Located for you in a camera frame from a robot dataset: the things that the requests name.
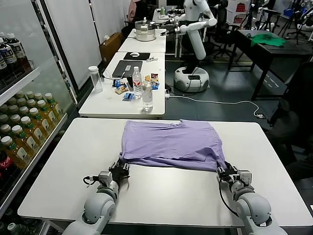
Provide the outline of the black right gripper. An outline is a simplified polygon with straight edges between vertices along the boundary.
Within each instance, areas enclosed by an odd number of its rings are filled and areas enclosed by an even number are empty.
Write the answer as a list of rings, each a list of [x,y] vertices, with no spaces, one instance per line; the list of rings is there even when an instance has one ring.
[[[235,166],[232,166],[229,162],[225,161],[225,170],[221,166],[217,167],[217,174],[221,181],[227,183],[234,183],[240,181],[240,173]]]

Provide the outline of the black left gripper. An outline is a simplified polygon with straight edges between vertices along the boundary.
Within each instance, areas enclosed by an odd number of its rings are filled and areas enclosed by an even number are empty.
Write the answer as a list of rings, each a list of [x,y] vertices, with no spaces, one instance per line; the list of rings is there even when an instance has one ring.
[[[130,177],[129,167],[130,165],[127,160],[118,158],[109,168],[112,179],[115,182],[122,182],[124,179],[128,179]]]

